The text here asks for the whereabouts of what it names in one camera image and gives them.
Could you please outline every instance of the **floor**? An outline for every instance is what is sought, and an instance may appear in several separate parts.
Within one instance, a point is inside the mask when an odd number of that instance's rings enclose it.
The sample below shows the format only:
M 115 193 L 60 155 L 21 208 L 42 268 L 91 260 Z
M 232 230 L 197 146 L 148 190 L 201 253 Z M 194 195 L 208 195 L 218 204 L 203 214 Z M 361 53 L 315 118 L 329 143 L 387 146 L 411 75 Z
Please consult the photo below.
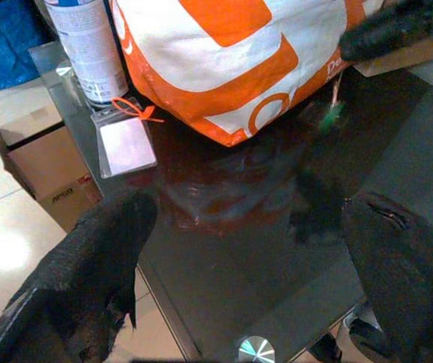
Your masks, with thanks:
M 13 117 L 32 112 L 39 101 L 42 84 L 36 80 L 0 92 L 0 125 Z M 3 170 L 0 157 L 0 313 L 38 261 L 53 248 L 65 232 Z M 117 336 L 115 349 L 107 361 L 126 362 L 130 358 L 181 358 L 181 353 L 163 316 L 138 271 L 136 279 L 138 328 L 130 324 Z M 347 363 L 368 363 L 352 348 L 343 329 L 333 332 L 344 350 Z M 307 353 L 299 363 L 315 363 Z

